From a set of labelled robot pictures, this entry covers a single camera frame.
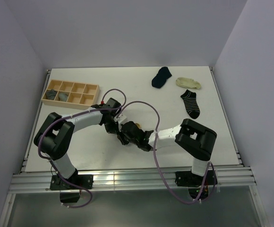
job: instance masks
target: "white wall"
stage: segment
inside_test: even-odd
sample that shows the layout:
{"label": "white wall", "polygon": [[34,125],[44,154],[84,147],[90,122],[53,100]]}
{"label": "white wall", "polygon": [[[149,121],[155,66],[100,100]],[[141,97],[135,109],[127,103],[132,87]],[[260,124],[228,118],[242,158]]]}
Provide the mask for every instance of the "white wall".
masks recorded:
{"label": "white wall", "polygon": [[216,63],[246,0],[5,0],[47,68]]}
{"label": "white wall", "polygon": [[0,214],[12,173],[23,161],[45,70],[0,0]]}
{"label": "white wall", "polygon": [[215,66],[242,160],[274,226],[274,1],[248,0]]}

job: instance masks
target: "white table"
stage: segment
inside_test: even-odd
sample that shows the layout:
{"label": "white table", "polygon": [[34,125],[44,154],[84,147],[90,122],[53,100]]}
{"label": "white table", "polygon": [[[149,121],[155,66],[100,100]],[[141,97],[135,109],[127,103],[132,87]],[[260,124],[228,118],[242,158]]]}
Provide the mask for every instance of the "white table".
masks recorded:
{"label": "white table", "polygon": [[[127,95],[127,103],[142,100],[152,104],[159,112],[159,129],[176,126],[183,119],[189,118],[180,95],[184,88],[175,84],[177,77],[187,77],[199,81],[197,103],[201,114],[197,122],[217,132],[217,140],[211,161],[216,166],[238,165],[238,158],[231,139],[230,131],[214,85],[209,67],[169,67],[172,77],[161,89],[151,86],[152,78],[160,67],[133,68],[88,68],[88,69],[53,69],[50,79],[70,80],[99,84],[98,103],[104,93],[111,88],[118,88]],[[113,97],[123,102],[122,94],[113,91],[106,100]],[[78,113],[80,110],[42,105],[35,132],[38,132],[49,113]],[[143,104],[132,104],[123,112],[130,120],[141,124],[143,130],[154,129],[157,117],[151,108]],[[106,133],[102,126],[91,126],[76,132],[68,149],[68,155],[78,170],[136,169],[155,167],[153,153],[138,149],[135,145],[121,145],[116,135]],[[157,151],[161,167],[191,166],[191,155],[180,146],[162,148]],[[37,147],[29,149],[26,172],[49,171],[50,164],[38,157]]]}

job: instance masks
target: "striped sock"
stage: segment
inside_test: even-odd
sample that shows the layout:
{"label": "striped sock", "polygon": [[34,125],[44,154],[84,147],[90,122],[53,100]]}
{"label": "striped sock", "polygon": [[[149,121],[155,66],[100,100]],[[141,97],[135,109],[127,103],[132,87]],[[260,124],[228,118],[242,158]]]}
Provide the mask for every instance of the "striped sock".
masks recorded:
{"label": "striped sock", "polygon": [[186,92],[180,96],[184,101],[186,112],[193,119],[196,119],[200,115],[200,109],[196,101],[196,93],[186,90]]}

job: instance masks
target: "wooden box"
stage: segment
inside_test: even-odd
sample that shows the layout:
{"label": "wooden box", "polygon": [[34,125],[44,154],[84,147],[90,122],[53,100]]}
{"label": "wooden box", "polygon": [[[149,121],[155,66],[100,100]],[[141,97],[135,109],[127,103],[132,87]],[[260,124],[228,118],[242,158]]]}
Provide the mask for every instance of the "wooden box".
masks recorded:
{"label": "wooden box", "polygon": [[[51,89],[57,91],[57,95],[54,100],[49,100],[46,95],[46,92]],[[96,104],[99,91],[99,85],[97,84],[52,79],[42,96],[42,102],[45,105],[85,110]],[[65,93],[68,95],[66,102],[60,101],[59,93]]]}

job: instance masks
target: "purple cable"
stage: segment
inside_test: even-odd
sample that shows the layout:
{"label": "purple cable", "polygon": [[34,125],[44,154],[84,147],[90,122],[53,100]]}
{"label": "purple cable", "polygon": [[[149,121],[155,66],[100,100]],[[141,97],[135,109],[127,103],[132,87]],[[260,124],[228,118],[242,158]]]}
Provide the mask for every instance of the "purple cable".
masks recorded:
{"label": "purple cable", "polygon": [[[155,127],[155,131],[157,132],[157,131],[158,131],[158,126],[159,126],[159,123],[160,123],[160,116],[159,116],[158,111],[157,111],[152,105],[150,105],[149,103],[146,103],[146,102],[143,102],[143,101],[133,101],[133,102],[130,102],[130,103],[128,103],[126,106],[124,106],[124,107],[122,108],[122,110],[120,111],[120,113],[119,113],[118,115],[120,115],[120,114],[122,113],[122,111],[123,111],[125,108],[127,108],[127,106],[129,106],[129,105],[131,105],[131,104],[133,104],[133,103],[143,103],[143,104],[145,104],[145,105],[148,105],[149,107],[151,107],[151,108],[155,111],[155,113],[157,114],[157,117],[158,117],[158,121],[157,121],[157,124],[156,124],[156,127]],[[206,167],[206,170],[205,170],[205,174],[204,174],[204,176],[203,176],[201,188],[200,188],[200,191],[199,191],[197,197],[196,197],[192,202],[185,201],[185,200],[181,199],[181,198],[180,198],[180,197],[179,197],[179,196],[178,196],[178,195],[169,187],[169,185],[167,184],[167,182],[166,182],[166,180],[165,180],[165,178],[164,178],[164,176],[163,176],[163,173],[162,173],[162,171],[161,171],[161,169],[160,169],[160,167],[159,167],[158,160],[157,160],[157,156],[156,156],[156,143],[157,143],[157,140],[158,140],[158,135],[157,135],[157,133],[156,133],[156,134],[155,134],[154,144],[153,144],[153,155],[154,155],[154,160],[155,160],[155,163],[156,163],[156,167],[157,167],[158,173],[159,173],[159,175],[160,175],[160,177],[161,177],[161,179],[162,179],[162,181],[163,181],[165,187],[169,190],[169,192],[170,192],[170,193],[171,193],[179,202],[181,202],[181,203],[183,203],[183,204],[191,205],[191,204],[194,204],[194,203],[197,202],[197,200],[200,198],[201,193],[202,193],[203,188],[204,188],[204,184],[205,184],[205,180],[206,180],[206,176],[207,176],[207,172],[208,172],[209,165],[212,166],[212,169],[213,169],[213,172],[214,172],[214,185],[213,185],[212,192],[211,192],[205,199],[203,199],[203,201],[204,201],[204,200],[207,200],[207,199],[211,196],[211,194],[214,192],[214,189],[215,189],[215,186],[216,186],[216,173],[215,173],[215,171],[214,171],[214,165],[213,165],[211,162],[209,162],[209,163],[207,164],[207,167]]]}
{"label": "purple cable", "polygon": [[[127,97],[126,97],[126,95],[125,95],[122,91],[120,91],[119,89],[111,89],[111,90],[108,90],[108,91],[103,95],[103,99],[105,98],[105,96],[106,96],[110,91],[113,91],[113,90],[119,91],[119,92],[121,92],[121,93],[123,94],[123,96],[124,96],[124,103],[123,103],[122,106],[124,106],[125,103],[126,103],[126,101],[127,101]],[[76,185],[76,184],[70,183],[69,181],[67,181],[67,180],[58,172],[58,170],[57,170],[55,164],[52,162],[52,160],[51,160],[49,157],[46,157],[46,156],[43,156],[43,155],[42,155],[42,153],[41,153],[41,145],[42,145],[42,142],[43,142],[43,139],[44,139],[45,135],[48,133],[48,131],[51,130],[51,128],[52,128],[54,125],[56,125],[58,122],[61,122],[61,121],[63,121],[63,120],[68,120],[68,119],[73,118],[73,117],[78,117],[78,116],[81,116],[81,115],[84,115],[84,114],[88,114],[88,113],[95,112],[95,111],[100,111],[100,110],[104,110],[104,111],[119,110],[119,109],[122,108],[122,106],[120,106],[120,107],[118,107],[118,108],[113,108],[113,109],[93,109],[93,110],[90,110],[90,111],[87,110],[87,111],[83,111],[83,112],[80,112],[80,113],[76,113],[76,114],[74,114],[74,115],[72,115],[72,116],[62,117],[62,118],[60,118],[60,119],[54,121],[54,122],[53,122],[53,123],[52,123],[44,132],[43,132],[43,135],[41,136],[41,138],[40,138],[40,140],[39,140],[38,149],[37,149],[39,157],[49,160],[50,164],[52,165],[52,167],[54,168],[54,170],[58,173],[58,176],[60,177],[60,179],[61,179],[63,182],[65,182],[66,184],[71,185],[71,186],[73,186],[73,187],[76,187],[76,188],[78,188],[78,189],[85,190],[87,193],[90,194],[90,199],[89,199],[86,203],[84,203],[84,204],[82,204],[82,205],[78,205],[78,206],[68,206],[69,208],[81,208],[81,207],[84,207],[84,206],[88,205],[88,204],[91,202],[91,200],[92,200],[92,198],[93,198],[93,195],[92,195],[92,193],[91,193],[88,189],[86,189],[86,188],[84,188],[84,187],[81,187],[81,186],[78,186],[78,185]]]}

